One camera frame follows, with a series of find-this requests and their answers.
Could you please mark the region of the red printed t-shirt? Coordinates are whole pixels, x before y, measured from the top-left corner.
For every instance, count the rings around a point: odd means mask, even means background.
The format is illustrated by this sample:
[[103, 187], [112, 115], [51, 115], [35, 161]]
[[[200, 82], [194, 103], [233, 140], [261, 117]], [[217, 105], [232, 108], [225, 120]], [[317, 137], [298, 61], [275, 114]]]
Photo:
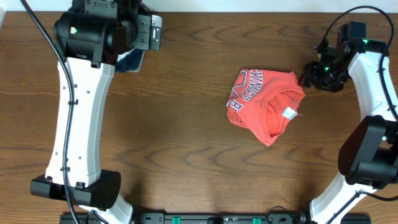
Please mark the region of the red printed t-shirt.
[[242, 69], [226, 103], [227, 117], [270, 146], [298, 115], [304, 97], [294, 72]]

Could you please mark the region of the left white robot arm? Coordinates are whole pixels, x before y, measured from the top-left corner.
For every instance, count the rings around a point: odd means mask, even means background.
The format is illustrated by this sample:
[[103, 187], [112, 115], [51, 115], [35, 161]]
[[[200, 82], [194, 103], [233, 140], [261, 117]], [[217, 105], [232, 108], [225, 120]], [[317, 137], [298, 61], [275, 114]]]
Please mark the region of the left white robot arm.
[[100, 137], [116, 65], [135, 50], [159, 50], [162, 18], [107, 3], [64, 12], [54, 25], [60, 99], [55, 143], [32, 195], [81, 207], [102, 223], [131, 223], [120, 194], [121, 174], [100, 164]]

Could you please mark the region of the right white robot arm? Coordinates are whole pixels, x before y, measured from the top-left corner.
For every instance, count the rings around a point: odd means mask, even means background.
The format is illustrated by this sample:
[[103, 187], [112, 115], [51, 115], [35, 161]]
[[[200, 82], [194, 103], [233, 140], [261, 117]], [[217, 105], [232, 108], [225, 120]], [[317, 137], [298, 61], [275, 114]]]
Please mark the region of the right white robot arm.
[[361, 121], [338, 154], [338, 173], [294, 223], [370, 223], [368, 215], [352, 214], [363, 198], [385, 202], [376, 191], [397, 183], [397, 95], [389, 74], [389, 44], [363, 35], [339, 37], [336, 47], [322, 39], [319, 62], [303, 71], [305, 86], [339, 91], [352, 80]]

